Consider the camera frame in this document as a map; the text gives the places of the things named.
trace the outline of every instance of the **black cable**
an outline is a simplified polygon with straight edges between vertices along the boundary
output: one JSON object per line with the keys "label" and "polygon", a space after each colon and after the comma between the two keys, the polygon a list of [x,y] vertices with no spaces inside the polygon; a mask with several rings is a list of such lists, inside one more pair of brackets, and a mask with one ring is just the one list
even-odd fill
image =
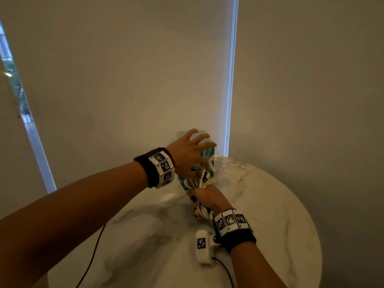
{"label": "black cable", "polygon": [[93,258],[94,258],[94,256],[95,256],[95,253],[96,253],[97,245],[99,244],[99,240],[100,240],[100,238],[101,238],[101,234],[103,233],[104,228],[105,228],[106,225],[107,225],[107,224],[104,224],[103,228],[101,229],[101,232],[100,232],[100,234],[99,234],[99,238],[97,239],[97,242],[96,242],[95,249],[93,250],[93,255],[92,255],[91,261],[89,262],[88,268],[87,268],[87,270],[85,271],[84,275],[81,277],[81,280],[80,280],[79,284],[76,286],[76,288],[79,288],[81,282],[84,280],[85,275],[87,275],[88,270],[89,270],[89,268],[90,268],[91,265],[92,265],[92,261],[93,261]]}
{"label": "black cable", "polygon": [[231,275],[230,275],[230,273],[229,273],[227,267],[224,265],[224,263],[223,263],[222,261],[220,261],[218,258],[215,258],[215,257],[211,257],[211,259],[216,260],[216,261],[218,261],[220,264],[222,264],[222,266],[224,267],[224,269],[227,271],[229,280],[231,281],[231,286],[232,286],[232,288],[235,288],[235,286],[233,285],[232,277],[231,277]]}

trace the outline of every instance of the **hand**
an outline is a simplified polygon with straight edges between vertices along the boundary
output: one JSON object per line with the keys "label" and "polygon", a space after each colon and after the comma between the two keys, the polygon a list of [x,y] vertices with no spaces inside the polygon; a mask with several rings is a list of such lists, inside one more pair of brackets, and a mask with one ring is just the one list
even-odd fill
{"label": "hand", "polygon": [[[226,210],[233,209],[232,205],[228,202],[223,193],[220,192],[218,188],[216,188],[215,185],[209,185],[205,189],[196,188],[187,190],[186,194],[190,198],[195,196],[201,204],[207,208],[210,208],[215,216]],[[195,210],[195,215],[201,217],[197,210]]]}
{"label": "hand", "polygon": [[217,146],[214,142],[204,142],[199,145],[200,141],[210,136],[209,134],[201,134],[190,140],[196,132],[198,132],[197,129],[191,129],[186,135],[167,146],[167,150],[175,161],[176,174],[184,178],[197,176],[196,171],[191,171],[196,164],[202,164],[207,171],[210,171],[208,160],[201,157],[200,152],[209,147]]}

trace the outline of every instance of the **bundle of cables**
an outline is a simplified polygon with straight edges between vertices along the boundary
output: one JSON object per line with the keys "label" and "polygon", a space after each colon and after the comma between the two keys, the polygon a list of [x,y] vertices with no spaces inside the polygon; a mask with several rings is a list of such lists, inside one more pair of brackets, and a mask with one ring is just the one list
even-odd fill
{"label": "bundle of cables", "polygon": [[[204,151],[203,157],[206,158],[209,162],[209,166],[211,170],[214,172],[214,166],[212,164],[212,161],[215,157],[218,157],[218,155],[214,154],[213,156],[209,157],[210,149],[208,152]],[[195,189],[195,188],[206,188],[208,186],[208,180],[210,178],[210,173],[207,171],[203,166],[196,165],[194,170],[197,170],[198,177],[194,179],[188,179],[188,178],[180,178],[180,184],[184,188],[185,191],[189,189]],[[197,211],[199,214],[206,218],[206,219],[213,219],[213,213],[209,208],[206,208],[204,205],[202,205],[195,197],[192,198],[193,202],[196,202]]]}

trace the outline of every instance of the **round table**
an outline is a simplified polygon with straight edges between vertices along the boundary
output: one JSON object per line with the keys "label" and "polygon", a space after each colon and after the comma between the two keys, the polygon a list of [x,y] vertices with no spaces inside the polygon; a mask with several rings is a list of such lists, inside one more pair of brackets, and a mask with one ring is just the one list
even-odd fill
{"label": "round table", "polygon": [[[245,214],[257,246],[288,287],[318,287],[321,247],[310,215],[281,182],[249,164],[215,159],[211,181]],[[195,258],[195,232],[212,230],[196,220],[180,183],[146,189],[106,226],[86,287],[230,287],[223,267],[200,266]],[[72,251],[48,274],[50,288],[74,287],[89,264],[99,232]],[[229,255],[216,257],[235,279]]]}

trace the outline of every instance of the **light blue box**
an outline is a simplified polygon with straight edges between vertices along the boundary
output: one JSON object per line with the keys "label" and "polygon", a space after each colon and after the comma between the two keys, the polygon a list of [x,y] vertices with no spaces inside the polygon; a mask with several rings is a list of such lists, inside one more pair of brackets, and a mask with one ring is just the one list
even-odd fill
{"label": "light blue box", "polygon": [[[187,132],[188,132],[189,130],[187,130],[187,131],[178,131],[177,133],[176,133],[176,137],[177,137],[177,139],[179,139],[180,137],[182,137],[182,136],[184,136]],[[199,135],[201,135],[201,134],[204,134],[204,133],[207,133],[205,130],[199,130],[199,132],[197,132],[197,133],[194,133],[192,136],[191,136],[191,138],[190,139],[194,139],[194,138],[196,138],[196,137],[198,137]],[[205,139],[203,139],[199,144],[202,144],[202,143],[204,143],[204,142],[207,142],[207,141],[213,141],[210,137],[208,137],[208,138],[205,138]],[[209,148],[208,149],[205,149],[205,150],[202,150],[201,152],[200,152],[200,155],[202,156],[202,157],[204,157],[204,151],[205,152],[208,152],[209,151]],[[210,158],[210,157],[212,157],[213,155],[215,154],[215,147],[211,147],[211,151],[210,151],[210,153],[209,153],[209,155],[208,155],[208,158]],[[214,176],[214,172],[211,170],[211,172],[210,172],[210,176],[211,177],[213,177]]]}

